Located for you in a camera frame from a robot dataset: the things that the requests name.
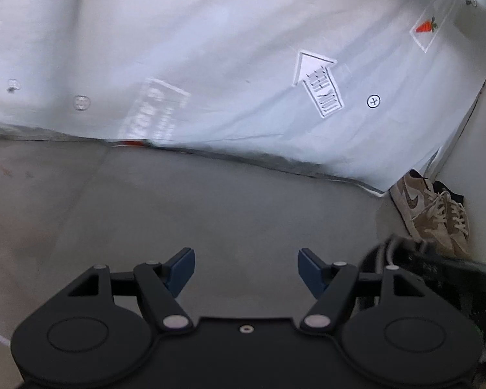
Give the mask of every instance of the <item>gray floor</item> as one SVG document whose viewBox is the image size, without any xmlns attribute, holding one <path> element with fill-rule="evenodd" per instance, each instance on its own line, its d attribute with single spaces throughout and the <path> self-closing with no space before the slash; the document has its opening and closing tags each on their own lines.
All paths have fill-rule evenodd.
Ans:
<svg viewBox="0 0 486 389">
<path fill-rule="evenodd" d="M 130 270 L 185 246 L 197 266 L 179 302 L 193 319 L 298 320 L 314 302 L 300 248 L 358 262 L 393 232 L 406 235 L 391 199 L 352 184 L 146 148 L 0 140 L 0 334 L 93 264 Z"/>
</svg>

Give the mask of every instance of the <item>beige sneaker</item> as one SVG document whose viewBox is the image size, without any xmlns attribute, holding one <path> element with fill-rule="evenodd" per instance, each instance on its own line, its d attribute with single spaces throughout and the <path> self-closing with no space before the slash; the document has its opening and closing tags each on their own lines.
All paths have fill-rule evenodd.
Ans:
<svg viewBox="0 0 486 389">
<path fill-rule="evenodd" d="M 450 193 L 445 192 L 445 194 L 447 199 L 447 229 L 454 253 L 461 259 L 471 260 L 472 257 L 468 249 L 469 222 L 467 211 L 462 204 L 450 197 Z"/>
<path fill-rule="evenodd" d="M 450 193 L 436 195 L 431 205 L 413 220 L 421 240 L 433 240 L 437 253 L 441 256 L 455 257 L 454 246 L 447 228 L 447 209 Z"/>
<path fill-rule="evenodd" d="M 434 202 L 437 194 L 432 185 L 416 170 L 410 170 L 390 189 L 392 200 L 398 208 L 409 234 L 414 240 L 422 240 L 414 220 Z"/>
</svg>

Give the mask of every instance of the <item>white tent canopy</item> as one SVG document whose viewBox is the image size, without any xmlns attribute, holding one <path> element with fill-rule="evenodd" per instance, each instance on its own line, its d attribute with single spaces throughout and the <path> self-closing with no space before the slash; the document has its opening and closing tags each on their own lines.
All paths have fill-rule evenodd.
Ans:
<svg viewBox="0 0 486 389">
<path fill-rule="evenodd" d="M 453 141 L 485 80 L 486 0 L 0 0 L 9 136 L 146 140 L 385 191 Z"/>
</svg>

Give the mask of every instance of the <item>nike swoosh logo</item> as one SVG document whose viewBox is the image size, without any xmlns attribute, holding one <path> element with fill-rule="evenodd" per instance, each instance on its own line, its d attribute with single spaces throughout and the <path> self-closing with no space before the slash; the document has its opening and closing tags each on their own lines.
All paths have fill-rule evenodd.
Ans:
<svg viewBox="0 0 486 389">
<path fill-rule="evenodd" d="M 405 199 L 407 200 L 407 205 L 410 209 L 415 209 L 418 206 L 419 196 L 411 198 L 408 194 L 407 185 L 405 184 L 405 179 L 403 180 L 403 193 L 405 194 Z"/>
</svg>

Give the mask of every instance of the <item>white wall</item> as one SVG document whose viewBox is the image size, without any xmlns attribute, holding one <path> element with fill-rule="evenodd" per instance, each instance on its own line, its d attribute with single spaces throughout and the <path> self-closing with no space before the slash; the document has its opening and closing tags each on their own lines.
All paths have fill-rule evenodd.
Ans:
<svg viewBox="0 0 486 389">
<path fill-rule="evenodd" d="M 437 179 L 465 196 L 470 248 L 475 260 L 486 263 L 486 85 Z"/>
</svg>

